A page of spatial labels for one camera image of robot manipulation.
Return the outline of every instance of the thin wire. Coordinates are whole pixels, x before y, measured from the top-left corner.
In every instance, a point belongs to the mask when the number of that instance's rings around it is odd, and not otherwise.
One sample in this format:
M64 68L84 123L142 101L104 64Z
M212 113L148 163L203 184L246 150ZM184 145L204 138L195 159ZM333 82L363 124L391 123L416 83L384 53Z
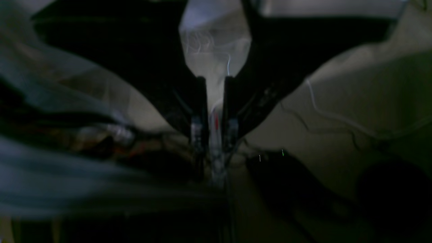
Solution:
M306 83L307 83L307 85L309 87L309 91L311 93L312 105L314 106L314 109L318 114L320 114L321 116L324 116L326 118L330 118L333 120L338 120L340 122L346 123L346 124L356 128L356 129L358 129L359 131L363 132L364 134L366 134L370 137L373 137L377 140L390 140L390 139L396 139L396 138L404 137L404 136L407 136L407 135L419 130L420 128L422 128L422 127L424 127L424 126L426 126L432 122L432 116L427 116L427 117L413 123L412 125L410 125L406 128L392 131L392 132L388 132L388 133L378 133L378 132L370 130L370 129L368 129L368 128L366 128L366 127L364 127L364 126L362 126L362 125L360 125L360 124L358 124L358 123L356 123L356 122L354 122L354 121L352 121L352 120L350 120L350 119L348 119L342 115L320 110L317 107L317 104L315 101L314 90L312 88L312 85L311 85L309 79L306 80Z
M285 113L289 113L289 114L293 115L294 117L296 117L297 120L303 125L303 127L305 127L305 129L309 133L312 133L312 134L337 134L337 133L350 134L351 140L353 141L354 148L357 151L361 150L358 143L357 143L357 140L356 140L356 134L352 130L349 130L346 128L315 128L315 129L312 129L308 126L306 121L301 117L301 115L299 113L297 113L296 111L294 111L292 109L285 108L283 106L282 102L280 103L280 107L282 108L282 110Z
M226 51L222 51L222 52L218 52L218 51L212 51L212 52L201 52L201 47L202 47L202 44L201 44L201 41L199 40L199 38L198 38L198 32L195 32L195 38L196 38L196 41L198 42L198 44L199 44L199 47L198 47L198 49L195 49L195 48L193 48L193 47L191 47L190 45L189 45L189 32L186 32L186 42L182 42L183 44L185 44L186 45L186 54L189 54L189 49L193 49L193 50L196 50L197 52L196 53L193 53L193 54L203 54L203 53L211 53L211 54L213 54L213 53L224 53L224 54L227 54L228 55L228 63L227 63L227 65L226 65L226 72L227 72L227 74L228 74L228 76L230 76L231 74L230 74L230 72L229 72L229 64L231 63L231 54L229 53L229 52L226 52ZM220 47L220 46L215 46L214 45L214 40L213 40L213 37L210 35L210 38L211 39L209 39L209 43L208 43L208 45L209 44L212 44L213 45L213 48L218 48L218 47Z

